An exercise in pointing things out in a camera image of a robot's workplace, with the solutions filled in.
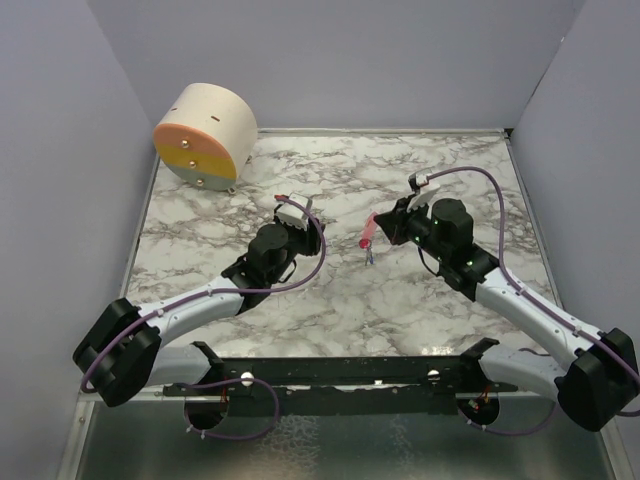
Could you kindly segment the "pink strap keyring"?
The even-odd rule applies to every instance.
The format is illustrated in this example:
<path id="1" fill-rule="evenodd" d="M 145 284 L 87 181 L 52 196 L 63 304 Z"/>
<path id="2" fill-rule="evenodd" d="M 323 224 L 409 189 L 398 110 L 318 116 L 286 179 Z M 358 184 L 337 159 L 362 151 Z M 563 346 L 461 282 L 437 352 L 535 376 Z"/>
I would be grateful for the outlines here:
<path id="1" fill-rule="evenodd" d="M 372 212 L 364 224 L 359 240 L 359 247 L 363 250 L 369 249 L 372 245 L 372 239 L 377 229 L 377 224 L 375 222 L 376 215 L 376 212 Z"/>

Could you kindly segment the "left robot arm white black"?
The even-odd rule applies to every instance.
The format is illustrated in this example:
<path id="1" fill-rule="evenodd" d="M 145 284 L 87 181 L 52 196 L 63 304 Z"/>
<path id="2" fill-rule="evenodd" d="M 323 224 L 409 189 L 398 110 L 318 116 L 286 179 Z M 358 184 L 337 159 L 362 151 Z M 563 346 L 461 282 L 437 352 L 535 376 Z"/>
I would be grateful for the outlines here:
<path id="1" fill-rule="evenodd" d="M 169 343 L 309 282 L 326 257 L 324 229 L 315 217 L 304 228 L 275 218 L 258 230 L 245 254 L 204 286 L 139 306 L 126 298 L 112 301 L 72 355 L 83 373 L 80 390 L 115 407 L 147 385 L 164 383 L 160 353 Z"/>

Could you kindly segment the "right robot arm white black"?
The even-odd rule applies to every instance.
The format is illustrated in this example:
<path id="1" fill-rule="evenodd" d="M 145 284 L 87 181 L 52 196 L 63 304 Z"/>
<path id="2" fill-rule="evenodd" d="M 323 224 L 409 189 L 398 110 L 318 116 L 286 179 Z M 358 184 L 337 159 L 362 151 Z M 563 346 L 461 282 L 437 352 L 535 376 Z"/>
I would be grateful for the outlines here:
<path id="1" fill-rule="evenodd" d="M 580 427 L 597 432 L 639 395 L 639 370 L 632 339 L 618 328 L 587 324 L 528 288 L 474 241 L 474 221 L 462 201 L 434 205 L 410 196 L 377 214 L 374 222 L 393 245 L 407 242 L 438 263 L 453 290 L 498 313 L 549 355 L 529 360 L 500 345 L 459 367 L 461 383 L 481 391 L 505 382 L 555 400 Z"/>

